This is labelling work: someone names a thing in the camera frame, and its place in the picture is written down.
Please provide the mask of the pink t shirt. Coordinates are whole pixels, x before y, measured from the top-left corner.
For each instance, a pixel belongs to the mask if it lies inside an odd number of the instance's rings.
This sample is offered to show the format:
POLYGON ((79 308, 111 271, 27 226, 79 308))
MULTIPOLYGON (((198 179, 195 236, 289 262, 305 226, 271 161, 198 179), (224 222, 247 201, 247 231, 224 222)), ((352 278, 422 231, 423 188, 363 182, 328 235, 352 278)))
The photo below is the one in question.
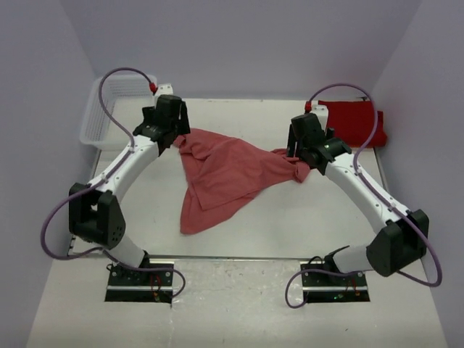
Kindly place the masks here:
POLYGON ((194 128, 178 136, 187 190, 180 231, 194 235, 232 218, 261 191, 279 183, 303 183, 309 166, 285 149, 266 151, 240 138, 194 128))

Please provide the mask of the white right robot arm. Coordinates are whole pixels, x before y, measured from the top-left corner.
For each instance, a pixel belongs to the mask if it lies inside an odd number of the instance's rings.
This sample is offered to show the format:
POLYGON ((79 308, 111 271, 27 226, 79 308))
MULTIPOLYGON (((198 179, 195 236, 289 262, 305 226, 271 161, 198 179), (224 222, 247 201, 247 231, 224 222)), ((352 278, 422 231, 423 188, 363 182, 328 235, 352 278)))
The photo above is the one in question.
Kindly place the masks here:
POLYGON ((351 148, 314 113, 291 119, 287 152, 335 183, 367 218, 375 237, 359 246, 343 246, 326 255, 324 278, 339 285, 356 271, 387 277, 426 254, 429 219, 390 196, 360 165, 351 148))

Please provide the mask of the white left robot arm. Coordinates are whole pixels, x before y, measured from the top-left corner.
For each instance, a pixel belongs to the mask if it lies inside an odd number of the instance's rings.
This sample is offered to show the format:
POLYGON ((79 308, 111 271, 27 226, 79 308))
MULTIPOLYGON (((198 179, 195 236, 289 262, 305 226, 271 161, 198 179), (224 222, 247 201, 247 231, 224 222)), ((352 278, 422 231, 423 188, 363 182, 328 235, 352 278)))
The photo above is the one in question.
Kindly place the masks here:
POLYGON ((186 103, 178 96, 161 95, 153 107, 144 107, 142 114, 143 122, 112 163, 87 184, 70 188, 68 205, 71 234, 125 265, 125 276, 135 285, 149 280, 151 268, 144 262, 146 252, 125 235, 120 203, 146 167, 179 135, 190 133, 186 103))

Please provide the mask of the white plastic basket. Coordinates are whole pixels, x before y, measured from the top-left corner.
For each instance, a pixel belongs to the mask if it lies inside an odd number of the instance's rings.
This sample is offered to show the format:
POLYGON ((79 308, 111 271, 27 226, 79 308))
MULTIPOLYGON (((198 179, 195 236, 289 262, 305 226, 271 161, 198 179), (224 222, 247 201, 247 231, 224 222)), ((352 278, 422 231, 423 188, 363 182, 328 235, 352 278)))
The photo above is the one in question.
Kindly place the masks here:
POLYGON ((83 115, 80 142, 103 151, 123 149, 129 137, 108 118, 107 113, 113 113, 116 103, 123 99, 152 97, 149 81, 155 82, 156 78, 153 75, 144 78, 135 73, 117 73, 104 82, 95 80, 83 115))

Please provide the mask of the folded dark red t shirt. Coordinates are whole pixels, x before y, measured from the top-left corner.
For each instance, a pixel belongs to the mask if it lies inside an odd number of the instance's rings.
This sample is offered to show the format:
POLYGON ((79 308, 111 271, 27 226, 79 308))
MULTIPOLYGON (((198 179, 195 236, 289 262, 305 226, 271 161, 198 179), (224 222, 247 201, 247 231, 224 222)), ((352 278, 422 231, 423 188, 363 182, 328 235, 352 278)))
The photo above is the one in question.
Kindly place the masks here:
POLYGON ((350 147, 361 147, 369 137, 373 125, 370 101, 318 101, 328 109, 326 128, 334 129, 334 136, 350 147))

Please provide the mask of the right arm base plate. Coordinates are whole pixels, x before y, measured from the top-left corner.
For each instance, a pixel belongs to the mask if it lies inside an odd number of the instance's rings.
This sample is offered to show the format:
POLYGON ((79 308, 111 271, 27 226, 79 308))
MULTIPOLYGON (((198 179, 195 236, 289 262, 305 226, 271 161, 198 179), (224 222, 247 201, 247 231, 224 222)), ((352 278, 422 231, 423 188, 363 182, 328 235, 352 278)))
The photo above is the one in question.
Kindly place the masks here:
POLYGON ((309 269, 323 270, 320 258, 300 263, 302 292, 308 304, 369 302, 368 284, 363 273, 348 277, 332 277, 322 273, 308 272, 309 269))

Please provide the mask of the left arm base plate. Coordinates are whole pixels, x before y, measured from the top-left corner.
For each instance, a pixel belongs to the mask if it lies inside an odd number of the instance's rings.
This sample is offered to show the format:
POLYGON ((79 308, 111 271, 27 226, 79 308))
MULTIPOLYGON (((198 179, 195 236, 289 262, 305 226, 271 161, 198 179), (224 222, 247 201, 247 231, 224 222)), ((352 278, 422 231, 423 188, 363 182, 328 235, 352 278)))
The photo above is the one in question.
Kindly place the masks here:
POLYGON ((105 302, 167 303, 173 300, 172 262, 149 261, 146 268, 168 268, 169 271, 152 273, 129 270, 117 264, 109 264, 109 278, 105 302))

